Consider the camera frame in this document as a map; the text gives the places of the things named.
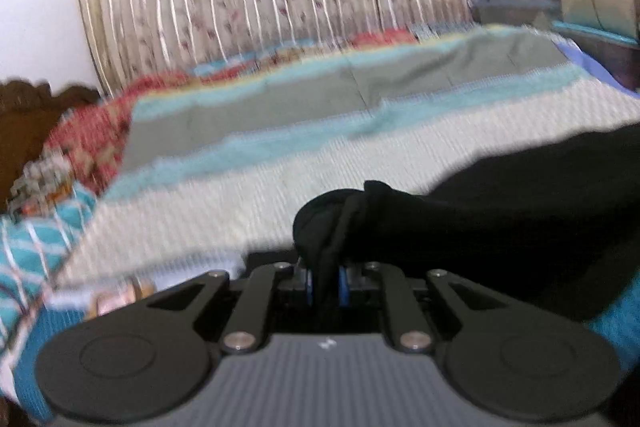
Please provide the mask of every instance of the black cloth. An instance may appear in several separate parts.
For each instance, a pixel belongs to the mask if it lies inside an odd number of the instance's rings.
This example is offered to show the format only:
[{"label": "black cloth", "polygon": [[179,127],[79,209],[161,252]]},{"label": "black cloth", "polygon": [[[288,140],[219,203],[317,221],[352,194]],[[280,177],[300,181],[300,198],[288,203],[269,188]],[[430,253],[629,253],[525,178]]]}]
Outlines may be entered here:
[{"label": "black cloth", "polygon": [[478,160],[426,195],[366,182],[294,220],[320,307],[344,260],[409,276],[444,268],[572,319],[596,315],[640,263],[640,125]]}]

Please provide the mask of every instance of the ribbed gray surface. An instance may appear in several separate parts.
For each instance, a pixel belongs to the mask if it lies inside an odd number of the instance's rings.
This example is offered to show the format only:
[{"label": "ribbed gray surface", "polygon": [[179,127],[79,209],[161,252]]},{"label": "ribbed gray surface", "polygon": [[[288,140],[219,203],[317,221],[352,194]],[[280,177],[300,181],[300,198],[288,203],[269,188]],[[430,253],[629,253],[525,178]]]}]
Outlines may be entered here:
[{"label": "ribbed gray surface", "polygon": [[[81,424],[57,421],[52,427]],[[190,403],[136,427],[513,427],[473,407],[429,357],[379,335],[275,335],[254,355],[228,357]],[[578,427],[605,427],[596,417]]]}]

